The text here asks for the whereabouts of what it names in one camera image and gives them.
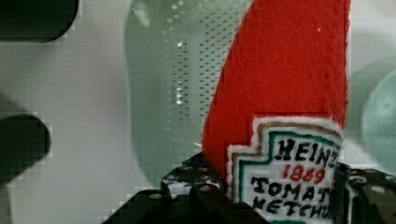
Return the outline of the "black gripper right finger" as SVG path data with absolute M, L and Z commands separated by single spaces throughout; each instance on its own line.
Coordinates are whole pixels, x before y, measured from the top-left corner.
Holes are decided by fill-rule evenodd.
M 396 224 L 396 177 L 339 162 L 331 206 L 334 224 Z

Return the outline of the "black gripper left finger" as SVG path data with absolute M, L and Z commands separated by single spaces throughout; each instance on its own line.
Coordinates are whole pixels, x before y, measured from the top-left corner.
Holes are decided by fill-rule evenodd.
M 141 190 L 103 224 L 268 224 L 225 184 L 198 153 L 165 175 L 159 189 Z

